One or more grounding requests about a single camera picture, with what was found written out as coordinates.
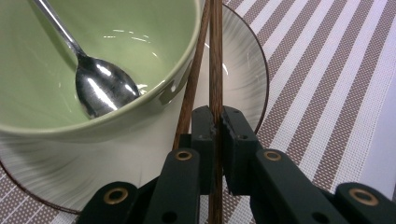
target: wooden chopstick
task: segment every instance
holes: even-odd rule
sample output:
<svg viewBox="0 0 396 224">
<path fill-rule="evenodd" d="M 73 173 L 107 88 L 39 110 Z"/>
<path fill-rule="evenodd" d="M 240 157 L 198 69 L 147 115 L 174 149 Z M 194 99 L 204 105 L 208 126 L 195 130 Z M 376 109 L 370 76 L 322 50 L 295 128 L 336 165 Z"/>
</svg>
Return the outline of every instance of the wooden chopstick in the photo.
<svg viewBox="0 0 396 224">
<path fill-rule="evenodd" d="M 178 149 L 180 135 L 190 128 L 202 56 L 205 47 L 207 25 L 210 18 L 210 50 L 209 50 L 209 108 L 216 126 L 215 146 L 215 189 L 209 195 L 209 224 L 220 224 L 222 215 L 222 165 L 221 165 L 221 134 L 220 118 L 222 111 L 222 2 L 221 0 L 205 0 L 201 30 L 198 37 L 190 76 L 184 93 L 180 110 L 173 149 Z"/>
<path fill-rule="evenodd" d="M 191 112 L 194 106 L 195 93 L 197 90 L 198 77 L 201 69 L 201 61 L 204 54 L 207 25 L 209 24 L 209 0 L 205 0 L 204 11 L 201 18 L 201 28 L 194 58 L 191 64 L 189 78 L 187 79 L 186 90 L 184 92 L 183 103 L 178 117 L 177 129 L 172 149 L 178 149 L 180 135 L 188 133 L 191 121 Z"/>
<path fill-rule="evenodd" d="M 222 164 L 221 164 L 221 112 L 222 112 L 222 1 L 210 1 L 209 51 L 209 108 L 215 127 L 215 188 L 209 195 L 209 224 L 221 224 L 222 215 Z"/>
</svg>

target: saucer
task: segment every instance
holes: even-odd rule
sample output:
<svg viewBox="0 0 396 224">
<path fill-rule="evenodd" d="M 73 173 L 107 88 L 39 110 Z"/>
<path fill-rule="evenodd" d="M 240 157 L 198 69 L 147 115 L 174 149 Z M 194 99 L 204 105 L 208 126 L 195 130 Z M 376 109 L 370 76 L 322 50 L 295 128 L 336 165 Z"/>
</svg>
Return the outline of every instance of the saucer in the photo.
<svg viewBox="0 0 396 224">
<path fill-rule="evenodd" d="M 208 105 L 209 45 L 206 38 L 194 107 Z M 223 103 L 241 110 L 258 130 L 268 96 L 262 48 L 245 22 L 223 6 Z M 81 144 L 0 136 L 3 168 L 25 192 L 63 211 L 78 213 L 102 186 L 129 182 L 137 187 L 158 176 L 175 136 L 182 91 L 138 127 L 110 141 Z"/>
</svg>

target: screw hole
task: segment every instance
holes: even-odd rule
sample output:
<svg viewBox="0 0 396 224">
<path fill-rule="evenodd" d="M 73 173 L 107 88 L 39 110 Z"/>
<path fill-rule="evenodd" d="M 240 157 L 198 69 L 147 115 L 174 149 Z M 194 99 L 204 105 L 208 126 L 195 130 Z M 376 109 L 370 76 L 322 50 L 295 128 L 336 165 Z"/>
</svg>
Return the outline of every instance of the screw hole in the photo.
<svg viewBox="0 0 396 224">
<path fill-rule="evenodd" d="M 174 212 L 166 212 L 163 214 L 164 223 L 174 223 L 177 220 L 177 214 Z"/>
<path fill-rule="evenodd" d="M 359 203 L 363 203 L 369 206 L 376 206 L 379 204 L 378 199 L 372 193 L 365 189 L 350 189 L 349 194 Z"/>
<path fill-rule="evenodd" d="M 114 188 L 106 192 L 104 201 L 107 204 L 121 203 L 128 197 L 128 190 L 125 188 Z"/>
<path fill-rule="evenodd" d="M 191 159 L 192 154 L 188 151 L 179 151 L 176 154 L 176 159 L 180 160 L 180 161 L 187 161 L 189 159 Z"/>
<path fill-rule="evenodd" d="M 280 159 L 282 158 L 279 153 L 274 151 L 264 152 L 264 157 L 270 161 L 280 161 Z"/>
</svg>

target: spoon bowl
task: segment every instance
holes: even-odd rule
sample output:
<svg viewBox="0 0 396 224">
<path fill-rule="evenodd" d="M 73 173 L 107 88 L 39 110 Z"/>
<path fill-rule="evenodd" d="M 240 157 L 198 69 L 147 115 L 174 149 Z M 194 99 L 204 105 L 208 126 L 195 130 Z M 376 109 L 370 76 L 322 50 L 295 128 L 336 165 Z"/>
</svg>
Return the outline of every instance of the spoon bowl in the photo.
<svg viewBox="0 0 396 224">
<path fill-rule="evenodd" d="M 136 84 L 122 69 L 113 63 L 87 56 L 47 0 L 34 2 L 78 58 L 76 90 L 90 118 L 118 110 L 140 96 Z"/>
<path fill-rule="evenodd" d="M 116 65 L 92 57 L 78 58 L 78 99 L 90 118 L 98 118 L 140 96 L 131 78 Z"/>
</svg>

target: woven placemat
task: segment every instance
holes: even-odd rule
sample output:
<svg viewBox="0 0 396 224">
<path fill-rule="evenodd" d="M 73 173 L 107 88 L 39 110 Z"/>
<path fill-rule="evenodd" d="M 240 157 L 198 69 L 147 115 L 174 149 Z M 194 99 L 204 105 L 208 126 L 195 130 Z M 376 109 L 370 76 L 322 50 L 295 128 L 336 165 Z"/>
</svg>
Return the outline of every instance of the woven placemat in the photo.
<svg viewBox="0 0 396 224">
<path fill-rule="evenodd" d="M 375 128 L 396 74 L 396 1 L 230 0 L 257 35 L 270 71 L 258 137 L 286 152 L 320 188 L 361 181 Z M 379 183 L 392 188 L 393 178 Z M 248 197 L 224 186 L 224 222 L 254 223 Z M 201 223 L 207 219 L 202 197 Z M 0 223 L 73 223 L 0 171 Z"/>
</svg>

